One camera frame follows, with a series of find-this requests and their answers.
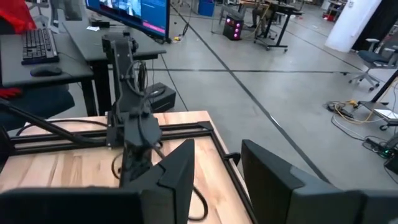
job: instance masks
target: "keyboard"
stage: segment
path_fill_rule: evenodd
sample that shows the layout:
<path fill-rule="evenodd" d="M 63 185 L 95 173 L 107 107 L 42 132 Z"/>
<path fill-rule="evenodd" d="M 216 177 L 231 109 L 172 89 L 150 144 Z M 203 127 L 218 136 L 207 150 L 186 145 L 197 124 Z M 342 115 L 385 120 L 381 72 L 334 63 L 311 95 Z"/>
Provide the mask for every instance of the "keyboard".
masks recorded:
<path fill-rule="evenodd" d="M 22 34 L 23 65 L 59 62 L 57 48 L 51 30 L 47 28 L 28 30 Z"/>

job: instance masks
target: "monitor screen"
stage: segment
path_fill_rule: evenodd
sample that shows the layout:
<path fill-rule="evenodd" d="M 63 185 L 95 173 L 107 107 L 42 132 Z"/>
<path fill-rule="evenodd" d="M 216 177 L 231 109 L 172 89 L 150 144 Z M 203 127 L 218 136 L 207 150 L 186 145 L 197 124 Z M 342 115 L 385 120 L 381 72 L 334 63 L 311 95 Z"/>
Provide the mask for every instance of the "monitor screen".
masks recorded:
<path fill-rule="evenodd" d="M 169 38 L 169 0 L 86 0 L 86 6 L 147 34 Z"/>

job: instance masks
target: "gray floor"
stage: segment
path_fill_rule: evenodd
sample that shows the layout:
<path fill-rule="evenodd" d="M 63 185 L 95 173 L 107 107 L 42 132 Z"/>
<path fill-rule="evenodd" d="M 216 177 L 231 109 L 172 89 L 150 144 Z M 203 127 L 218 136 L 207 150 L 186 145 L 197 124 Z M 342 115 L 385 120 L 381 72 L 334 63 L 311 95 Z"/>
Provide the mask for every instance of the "gray floor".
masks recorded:
<path fill-rule="evenodd" d="M 337 187 L 396 189 L 396 183 L 383 169 L 384 160 L 334 127 L 331 113 L 322 107 L 330 100 L 371 99 L 376 92 L 368 93 L 367 83 L 350 85 L 349 77 L 335 73 L 358 72 L 365 67 L 354 53 L 343 54 L 324 47 L 333 23 L 324 21 L 322 11 L 315 6 L 305 5 L 303 10 L 302 18 L 289 22 L 282 40 L 289 45 L 285 54 L 280 49 L 267 52 L 251 39 L 233 42 L 212 34 L 212 20 L 192 14 L 192 29 L 183 40 L 164 45 L 165 63 L 161 58 L 154 60 L 154 68 L 170 69 L 169 73 L 156 71 L 155 82 L 180 93 L 173 111 L 209 111 L 231 152 L 240 151 L 242 139 L 252 139 L 315 175 L 297 152 L 299 148 Z M 175 36 L 182 32 L 185 22 L 173 9 L 170 12 L 170 35 Z M 189 20 L 186 6 L 180 12 Z M 246 16 L 249 23 L 250 13 Z M 213 29 L 221 32 L 222 26 L 215 21 Z M 280 26 L 273 29 L 280 31 Z M 385 81 L 393 72 L 371 73 Z M 149 76 L 152 82 L 152 71 Z M 76 106 L 57 118 L 86 116 L 78 85 L 70 85 L 70 92 Z M 393 104 L 393 92 L 385 100 Z M 360 109 L 355 115 L 361 119 L 368 113 Z M 382 121 L 355 125 L 337 119 L 362 136 L 388 139 L 394 134 L 394 129 L 379 130 Z"/>

